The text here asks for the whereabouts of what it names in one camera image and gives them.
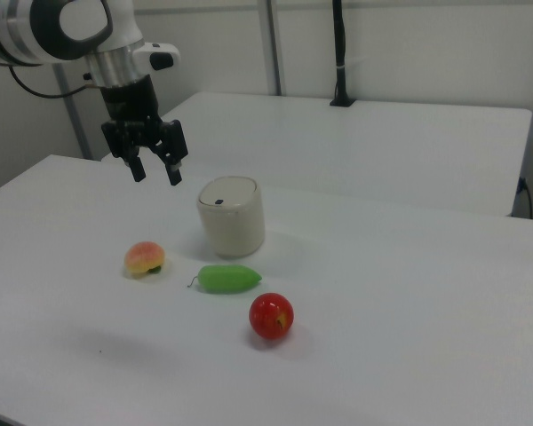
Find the green pepper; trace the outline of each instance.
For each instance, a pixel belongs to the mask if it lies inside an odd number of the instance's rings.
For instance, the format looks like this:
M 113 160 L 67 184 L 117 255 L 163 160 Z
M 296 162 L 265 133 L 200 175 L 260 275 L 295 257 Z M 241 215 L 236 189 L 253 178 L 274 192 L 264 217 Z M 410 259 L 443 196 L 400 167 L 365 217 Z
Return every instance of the green pepper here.
M 247 266 L 212 264 L 204 266 L 195 279 L 209 293 L 242 293 L 257 286 L 262 277 Z

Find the white tabletop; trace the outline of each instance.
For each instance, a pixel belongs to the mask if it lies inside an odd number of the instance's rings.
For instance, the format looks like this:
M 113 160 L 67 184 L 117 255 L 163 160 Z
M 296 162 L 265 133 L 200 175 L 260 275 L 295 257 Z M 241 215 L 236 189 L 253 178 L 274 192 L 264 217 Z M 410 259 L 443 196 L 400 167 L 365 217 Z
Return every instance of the white tabletop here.
M 27 426 L 533 425 L 533 221 L 263 186 L 257 288 L 205 264 L 206 178 L 49 157 L 0 189 L 0 414 Z M 163 272 L 132 280 L 138 241 Z M 279 344 L 251 332 L 267 291 Z
M 186 173 L 506 216 L 531 112 L 198 93 L 164 116 L 173 119 L 186 134 Z M 148 150 L 141 158 L 163 167 Z

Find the apple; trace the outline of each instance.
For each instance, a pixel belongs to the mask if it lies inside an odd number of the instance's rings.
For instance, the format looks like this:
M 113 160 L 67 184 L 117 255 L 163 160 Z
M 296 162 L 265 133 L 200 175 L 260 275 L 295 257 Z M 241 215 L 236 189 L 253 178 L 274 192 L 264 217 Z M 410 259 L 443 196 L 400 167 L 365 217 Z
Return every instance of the apple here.
M 255 299 L 249 309 L 251 327 L 261 337 L 274 340 L 288 333 L 294 321 L 290 302 L 277 293 L 265 293 Z

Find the white cup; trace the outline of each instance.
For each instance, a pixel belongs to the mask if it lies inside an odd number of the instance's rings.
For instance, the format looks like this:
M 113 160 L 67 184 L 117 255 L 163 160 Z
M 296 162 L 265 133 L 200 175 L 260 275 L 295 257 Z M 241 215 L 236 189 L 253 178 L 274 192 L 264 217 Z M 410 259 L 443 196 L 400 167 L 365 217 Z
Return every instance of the white cup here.
M 260 187 L 249 177 L 213 180 L 199 194 L 197 209 L 207 240 L 220 256 L 247 256 L 265 239 Z

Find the peach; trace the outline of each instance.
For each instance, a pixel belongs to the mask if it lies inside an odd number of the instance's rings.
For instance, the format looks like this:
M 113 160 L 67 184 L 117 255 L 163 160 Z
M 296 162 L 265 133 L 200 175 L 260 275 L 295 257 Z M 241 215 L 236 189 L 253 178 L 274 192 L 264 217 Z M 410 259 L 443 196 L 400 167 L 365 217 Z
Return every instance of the peach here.
M 124 265 L 130 273 L 159 272 L 164 258 L 162 247 L 152 241 L 142 241 L 128 250 Z

